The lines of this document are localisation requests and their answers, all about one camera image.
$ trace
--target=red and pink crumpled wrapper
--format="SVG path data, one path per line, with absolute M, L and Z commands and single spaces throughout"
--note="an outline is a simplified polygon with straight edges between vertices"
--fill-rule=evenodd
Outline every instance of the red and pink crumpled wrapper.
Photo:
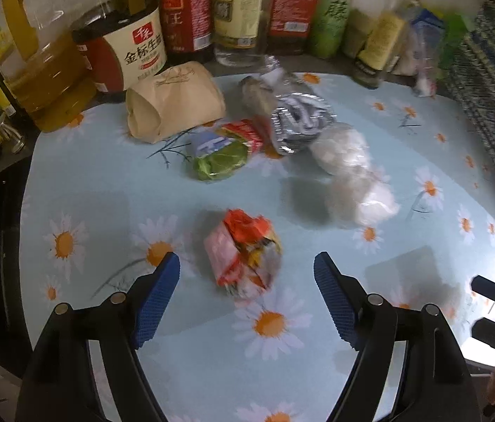
M 233 296 L 253 299 L 271 288 L 280 269 L 282 248 L 271 221 L 228 211 L 206 237 L 204 247 L 216 278 Z

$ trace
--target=foil container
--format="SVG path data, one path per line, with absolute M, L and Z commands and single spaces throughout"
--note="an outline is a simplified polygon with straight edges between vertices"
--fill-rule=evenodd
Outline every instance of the foil container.
M 330 104 L 293 73 L 265 56 L 259 77 L 240 82 L 242 101 L 281 155 L 299 152 L 336 121 Z

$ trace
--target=light blue tablecloth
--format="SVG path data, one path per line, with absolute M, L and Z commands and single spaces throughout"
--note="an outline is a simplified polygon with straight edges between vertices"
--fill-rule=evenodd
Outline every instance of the light blue tablecloth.
M 231 119 L 249 117 L 237 90 L 242 77 L 215 79 Z M 326 420 L 356 353 L 339 338 L 314 282 L 313 259 L 324 250 L 394 305 L 439 305 L 462 344 L 488 306 L 471 293 L 470 279 L 495 280 L 495 173 L 476 135 L 446 98 L 416 98 L 395 84 L 371 92 L 336 75 L 304 78 L 339 121 L 365 135 L 401 205 L 396 217 L 374 229 L 336 228 L 324 206 L 330 176 L 307 152 L 257 155 L 231 178 L 202 183 L 186 160 L 187 134 L 140 143 L 128 136 L 123 104 L 98 106 L 42 134 L 35 148 L 19 259 L 33 345 L 55 304 L 97 305 L 153 270 L 167 249 L 181 258 L 182 277 L 138 355 L 172 422 Z M 274 290 L 247 307 L 217 289 L 203 249 L 228 208 L 269 218 L 285 249 Z M 116 418 L 97 349 L 103 406 Z M 395 363 L 402 355 L 399 345 Z M 399 372 L 394 365 L 378 415 L 391 409 Z

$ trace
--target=metal screw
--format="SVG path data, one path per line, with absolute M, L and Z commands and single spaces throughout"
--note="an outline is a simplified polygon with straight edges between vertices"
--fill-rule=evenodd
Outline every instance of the metal screw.
M 58 306 L 54 308 L 54 312 L 58 315 L 65 314 L 68 311 L 67 303 L 60 303 Z
M 425 307 L 425 311 L 427 311 L 427 313 L 430 315 L 438 315 L 439 313 L 438 307 L 436 307 L 434 304 L 428 304 Z
M 375 306 L 380 306 L 382 303 L 384 303 L 384 298 L 382 298 L 378 294 L 370 294 L 367 300 L 370 304 L 373 304 Z
M 124 292 L 115 292 L 111 295 L 109 300 L 111 300 L 112 304 L 120 304 L 126 300 L 126 294 Z

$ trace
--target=brown paper bag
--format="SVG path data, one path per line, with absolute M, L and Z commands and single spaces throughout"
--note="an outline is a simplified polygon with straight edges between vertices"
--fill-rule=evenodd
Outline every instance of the brown paper bag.
M 145 77 L 127 90 L 126 109 L 131 135 L 148 143 L 220 119 L 226 112 L 222 92 L 198 62 Z

